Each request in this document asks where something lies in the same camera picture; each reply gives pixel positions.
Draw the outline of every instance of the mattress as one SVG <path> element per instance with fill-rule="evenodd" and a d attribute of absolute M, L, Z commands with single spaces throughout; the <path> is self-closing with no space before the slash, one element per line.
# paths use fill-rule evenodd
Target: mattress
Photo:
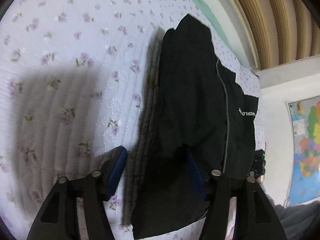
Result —
<path fill-rule="evenodd" d="M 132 239 L 161 39 L 188 13 L 210 27 L 217 56 L 244 93 L 258 97 L 257 77 L 192 0 L 15 0 L 7 10 L 0 22 L 0 216 L 18 240 L 59 177 L 86 176 L 119 145 L 128 162 L 105 209 L 115 238 Z M 261 149 L 260 108 L 254 123 Z M 87 239 L 81 199 L 78 212 Z M 197 239 L 203 222 L 155 238 Z"/>

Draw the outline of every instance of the bed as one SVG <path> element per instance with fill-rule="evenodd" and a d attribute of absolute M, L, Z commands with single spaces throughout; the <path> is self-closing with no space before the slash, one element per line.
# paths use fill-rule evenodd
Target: bed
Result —
<path fill-rule="evenodd" d="M 17 240 L 61 176 L 99 168 L 129 151 L 116 195 L 105 203 L 115 238 L 132 239 L 130 215 L 143 179 L 166 30 L 191 14 L 212 32 L 222 64 L 245 94 L 259 81 L 192 0 L 15 0 L 0 22 L 0 216 Z M 256 149 L 264 149 L 261 112 Z M 83 213 L 79 199 L 78 212 Z M 87 239 L 80 215 L 82 239 Z M 197 239 L 203 220 L 157 239 Z"/>

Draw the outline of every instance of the folded black garment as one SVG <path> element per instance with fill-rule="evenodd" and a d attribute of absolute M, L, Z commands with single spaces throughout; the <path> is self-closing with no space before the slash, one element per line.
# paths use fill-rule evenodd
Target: folded black garment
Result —
<path fill-rule="evenodd" d="M 192 16 L 166 32 L 159 63 L 156 139 L 131 217 L 135 239 L 175 231 L 204 216 L 209 203 L 187 172 L 186 149 L 204 182 L 211 170 L 221 171 L 227 114 L 225 172 L 233 178 L 248 175 L 255 153 L 258 98 L 244 95 L 235 78 L 215 55 L 209 28 Z"/>

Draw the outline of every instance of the white floral fabric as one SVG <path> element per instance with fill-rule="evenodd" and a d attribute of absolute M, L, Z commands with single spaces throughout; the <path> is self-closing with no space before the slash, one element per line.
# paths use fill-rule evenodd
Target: white floral fabric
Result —
<path fill-rule="evenodd" d="M 15 0 L 10 6 L 0 22 L 0 216 L 18 240 L 27 238 L 59 177 L 86 176 L 119 145 L 128 149 L 128 163 L 105 208 L 115 238 L 132 239 L 130 216 L 153 137 L 161 40 L 188 13 L 210 27 L 217 56 L 244 93 L 258 97 L 258 79 L 191 0 Z M 260 109 L 255 128 L 256 148 L 263 148 Z M 197 239 L 202 225 L 155 238 Z"/>

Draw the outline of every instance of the metal bolt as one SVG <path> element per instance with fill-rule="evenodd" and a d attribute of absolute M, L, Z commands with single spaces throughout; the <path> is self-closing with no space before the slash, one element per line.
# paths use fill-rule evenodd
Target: metal bolt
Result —
<path fill-rule="evenodd" d="M 67 177 L 61 177 L 61 178 L 58 179 L 58 182 L 59 182 L 60 184 L 63 184 L 63 183 L 65 183 L 65 182 L 67 182 L 67 181 L 68 181 L 68 178 L 67 178 Z"/>
<path fill-rule="evenodd" d="M 219 171 L 219 170 L 213 170 L 213 171 L 211 171 L 211 174 L 213 175 L 213 176 L 221 176 L 221 171 Z"/>
<path fill-rule="evenodd" d="M 101 175 L 101 171 L 93 171 L 92 173 L 91 173 L 91 176 L 92 177 L 99 177 Z"/>
<path fill-rule="evenodd" d="M 247 177 L 247 182 L 254 183 L 254 182 L 256 182 L 256 179 L 254 177 L 252 177 L 252 176 L 248 176 Z"/>

